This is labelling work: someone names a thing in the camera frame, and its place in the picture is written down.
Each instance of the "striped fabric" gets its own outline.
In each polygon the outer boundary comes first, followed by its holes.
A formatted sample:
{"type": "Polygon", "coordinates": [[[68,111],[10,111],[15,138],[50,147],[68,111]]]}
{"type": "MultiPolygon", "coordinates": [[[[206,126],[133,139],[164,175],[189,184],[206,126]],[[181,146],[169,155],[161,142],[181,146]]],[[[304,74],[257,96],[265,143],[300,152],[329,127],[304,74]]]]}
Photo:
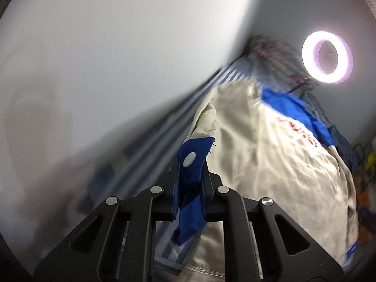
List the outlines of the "striped fabric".
{"type": "MultiPolygon", "coordinates": [[[[287,86],[286,82],[281,83],[255,55],[242,56],[198,87],[112,162],[97,171],[88,188],[90,197],[99,204],[108,196],[126,199],[153,186],[158,176],[169,168],[205,95],[217,85],[250,78],[282,92],[294,87],[287,86]]],[[[298,96],[300,92],[296,90],[294,93],[298,96]]],[[[330,122],[316,98],[308,92],[303,100],[308,110],[329,127],[330,122]]],[[[178,219],[174,222],[157,222],[155,240],[155,264],[174,274],[179,274],[183,269],[199,237],[194,236],[184,245],[177,246],[171,240],[177,224],[178,219]]]]}

